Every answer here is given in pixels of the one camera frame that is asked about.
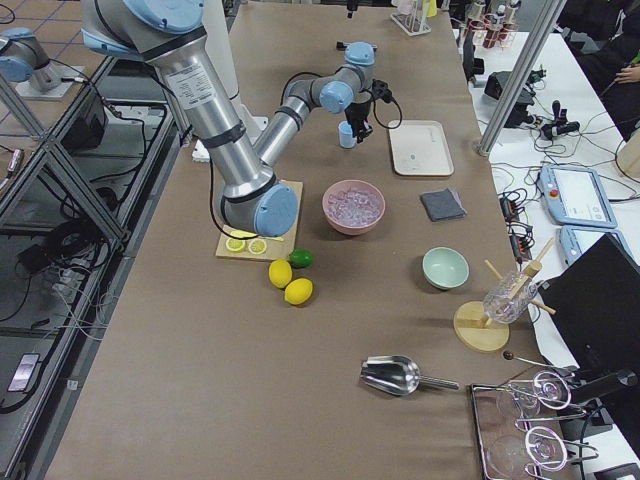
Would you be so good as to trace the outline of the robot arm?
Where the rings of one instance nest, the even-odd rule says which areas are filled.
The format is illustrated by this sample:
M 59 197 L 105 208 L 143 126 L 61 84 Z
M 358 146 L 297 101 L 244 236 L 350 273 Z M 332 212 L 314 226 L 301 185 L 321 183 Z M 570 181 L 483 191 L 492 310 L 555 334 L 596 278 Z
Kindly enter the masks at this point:
M 298 215 L 297 196 L 273 167 L 311 111 L 345 114 L 358 142 L 371 128 L 364 94 L 373 85 L 374 48 L 350 44 L 334 74 L 291 84 L 282 105 L 252 140 L 206 52 L 202 1 L 84 1 L 85 45 L 105 56 L 143 61 L 156 69 L 222 178 L 210 201 L 232 228 L 281 236 Z

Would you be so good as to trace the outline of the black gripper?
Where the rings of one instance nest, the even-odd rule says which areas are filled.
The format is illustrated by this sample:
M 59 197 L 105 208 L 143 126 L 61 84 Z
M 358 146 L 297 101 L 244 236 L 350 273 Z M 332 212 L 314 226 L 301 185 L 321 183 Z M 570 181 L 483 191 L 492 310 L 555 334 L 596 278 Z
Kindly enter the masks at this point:
M 370 111 L 371 100 L 353 102 L 347 107 L 347 126 L 352 138 L 357 138 L 358 144 L 362 143 L 373 131 L 368 120 Z

